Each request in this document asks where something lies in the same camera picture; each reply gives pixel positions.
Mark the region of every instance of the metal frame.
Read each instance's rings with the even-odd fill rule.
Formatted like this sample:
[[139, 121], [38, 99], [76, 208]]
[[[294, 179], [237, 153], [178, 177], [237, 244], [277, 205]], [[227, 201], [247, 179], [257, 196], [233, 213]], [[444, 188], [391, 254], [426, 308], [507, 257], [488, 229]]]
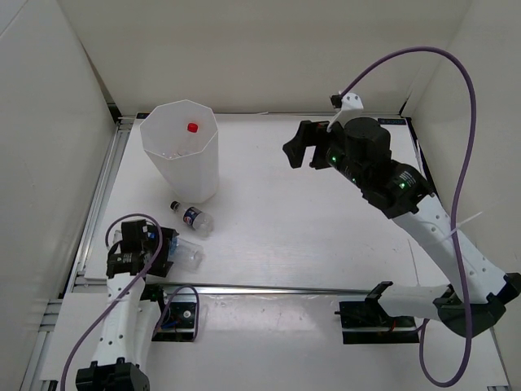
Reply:
[[74, 263], [72, 264], [72, 271], [67, 287], [65, 288], [65, 293], [72, 292], [77, 273], [85, 269], [85, 262], [90, 253], [92, 239], [101, 220], [99, 217], [103, 215], [107, 207], [107, 202], [116, 180], [117, 171], [120, 168], [121, 159], [123, 158], [123, 152], [129, 140], [130, 129], [128, 129], [127, 125], [128, 123], [116, 127], [111, 145], [105, 155], [102, 172], [99, 175], [94, 198], [90, 205], [89, 214], [85, 222], [83, 234], [81, 235]]

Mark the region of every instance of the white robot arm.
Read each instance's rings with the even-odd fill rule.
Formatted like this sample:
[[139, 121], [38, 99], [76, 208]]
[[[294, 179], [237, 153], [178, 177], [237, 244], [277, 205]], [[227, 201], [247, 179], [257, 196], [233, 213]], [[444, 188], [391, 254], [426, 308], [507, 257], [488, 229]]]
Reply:
[[[310, 166], [338, 170], [361, 190], [363, 198], [407, 231], [450, 282], [438, 287], [381, 283], [367, 296], [365, 312], [358, 317], [378, 319], [380, 325], [400, 316], [434, 319], [463, 336], [462, 285], [448, 214], [414, 167], [391, 158], [389, 132], [376, 120], [359, 117], [363, 111], [359, 96], [334, 95], [331, 102], [339, 109], [331, 122], [302, 121], [296, 136], [284, 145], [290, 166], [299, 168], [305, 148], [315, 146]], [[495, 324], [504, 314], [505, 304], [519, 295], [521, 275], [505, 274], [460, 231], [458, 238], [475, 336]]]

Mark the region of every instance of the translucent plastic cup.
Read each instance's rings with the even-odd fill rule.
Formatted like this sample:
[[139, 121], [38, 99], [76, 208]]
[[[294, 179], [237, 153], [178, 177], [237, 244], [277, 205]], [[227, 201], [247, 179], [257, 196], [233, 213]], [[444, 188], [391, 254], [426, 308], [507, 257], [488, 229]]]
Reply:
[[181, 201], [201, 204], [219, 186], [218, 129], [211, 108], [158, 106], [140, 126], [143, 149]]

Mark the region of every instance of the white enclosure wall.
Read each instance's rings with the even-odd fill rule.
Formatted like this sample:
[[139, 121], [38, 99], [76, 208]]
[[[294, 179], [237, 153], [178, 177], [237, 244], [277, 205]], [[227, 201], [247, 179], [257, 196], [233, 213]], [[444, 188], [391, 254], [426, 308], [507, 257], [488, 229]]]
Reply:
[[[329, 96], [379, 57], [446, 47], [470, 0], [59, 3], [130, 115], [179, 99], [215, 112], [331, 112]], [[375, 71], [357, 87], [366, 110], [397, 113], [437, 61], [415, 55]]]
[[16, 390], [114, 124], [55, 0], [0, 2], [0, 86], [0, 389]]
[[[449, 49], [471, 73], [478, 99], [475, 150], [459, 220], [485, 209], [463, 230], [498, 266], [521, 272], [519, 15], [519, 0], [475, 0]], [[413, 120], [440, 197], [450, 208], [469, 126], [468, 93], [452, 64], [437, 69]], [[520, 324], [521, 301], [517, 300], [496, 326], [514, 389], [521, 389]]]

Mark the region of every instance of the purple cable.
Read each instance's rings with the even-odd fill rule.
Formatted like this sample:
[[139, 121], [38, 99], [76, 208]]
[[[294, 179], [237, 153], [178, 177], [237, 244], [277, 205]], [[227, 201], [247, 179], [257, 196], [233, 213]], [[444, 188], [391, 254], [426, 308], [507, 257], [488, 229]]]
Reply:
[[105, 319], [105, 317], [110, 314], [110, 312], [116, 307], [117, 303], [120, 302], [120, 299], [123, 298], [124, 295], [133, 287], [133, 285], [141, 278], [143, 278], [148, 270], [152, 267], [152, 264], [154, 263], [155, 259], [159, 255], [161, 248], [163, 247], [163, 232], [161, 232], [161, 226], [160, 224], [151, 216], [148, 216], [143, 213], [131, 213], [127, 214], [123, 217], [118, 218], [115, 220], [107, 229], [107, 233], [105, 234], [105, 245], [108, 246], [108, 236], [110, 235], [111, 229], [117, 224], [118, 222], [125, 220], [129, 217], [144, 217], [147, 220], [150, 220], [154, 223], [154, 225], [157, 227], [157, 233], [159, 237], [159, 243], [157, 244], [157, 249], [155, 250], [154, 254], [150, 258], [150, 260], [146, 263], [146, 265], [142, 268], [142, 270], [130, 281], [130, 283], [123, 288], [121, 293], [117, 295], [117, 297], [111, 302], [111, 304], [101, 313], [101, 315], [98, 316], [98, 318], [87, 328], [87, 330], [83, 333], [83, 335], [80, 337], [78, 342], [72, 347], [71, 353], [68, 355], [67, 360], [65, 361], [65, 365], [63, 366], [63, 371], [61, 378], [59, 380], [59, 389], [61, 391], [65, 391], [65, 381], [67, 380], [67, 372], [69, 367], [71, 366], [72, 359], [74, 358], [74, 355], [80, 348], [83, 341], [86, 339], [86, 337], [98, 326], [102, 320]]
[[462, 250], [460, 248], [459, 239], [458, 239], [458, 231], [456, 231], [456, 216], [458, 215], [458, 203], [459, 197], [462, 193], [463, 181], [465, 180], [466, 171], [469, 168], [469, 163], [471, 161], [472, 148], [474, 146], [474, 138], [475, 138], [475, 122], [476, 122], [476, 101], [475, 101], [475, 91], [474, 85], [472, 84], [471, 76], [468, 71], [465, 69], [463, 64], [457, 59], [453, 54], [448, 51], [444, 51], [443, 49], [439, 49], [433, 46], [414, 46], [408, 47], [406, 49], [402, 49], [400, 51], [395, 51], [385, 57], [379, 59], [378, 61], [372, 63], [364, 72], [362, 72], [352, 83], [340, 94], [343, 98], [363, 77], [365, 77], [369, 72], [378, 67], [380, 64], [385, 63], [390, 59], [394, 59], [399, 55], [405, 55], [407, 53], [416, 53], [426, 51], [430, 53], [436, 53], [438, 55], [444, 56], [446, 59], [450, 60], [456, 67], [459, 69], [463, 78], [465, 79], [466, 87], [469, 90], [469, 97], [471, 99], [471, 126], [469, 130], [469, 140], [466, 145], [465, 158], [463, 159], [462, 171], [459, 174], [458, 184], [456, 185], [456, 190], [454, 191], [453, 197], [453, 205], [450, 211], [450, 229], [453, 231], [453, 243], [454, 243], [454, 252], [456, 253], [456, 262], [458, 264], [459, 276], [462, 283], [463, 290], [463, 307], [465, 309], [465, 351], [463, 353], [462, 363], [456, 372], [456, 375], [451, 380], [441, 382], [435, 380], [431, 374], [428, 372], [427, 367], [425, 366], [425, 358], [423, 357], [423, 347], [425, 343], [425, 330], [427, 328], [427, 323], [429, 319], [424, 319], [423, 324], [421, 326], [421, 335], [420, 335], [420, 366], [422, 367], [423, 373], [425, 377], [429, 379], [434, 385], [438, 387], [451, 387], [455, 385], [465, 373], [466, 367], [471, 358], [471, 347], [472, 347], [472, 316], [471, 316], [471, 302], [469, 299], [469, 287], [466, 281], [465, 275], [465, 266], [463, 265], [463, 256]]
[[161, 313], [160, 320], [157, 321], [157, 324], [155, 325], [154, 334], [152, 336], [155, 336], [157, 332], [161, 329], [161, 325], [163, 324], [164, 317], [167, 312], [170, 310], [170, 303], [172, 303], [173, 298], [184, 288], [189, 288], [192, 291], [194, 291], [195, 294], [195, 325], [194, 325], [194, 337], [190, 341], [194, 341], [195, 338], [197, 338], [197, 334], [199, 332], [199, 294], [197, 293], [197, 290], [192, 287], [191, 285], [182, 285], [179, 288], [176, 288], [175, 291], [170, 295], [169, 299], [167, 300], [163, 312]]

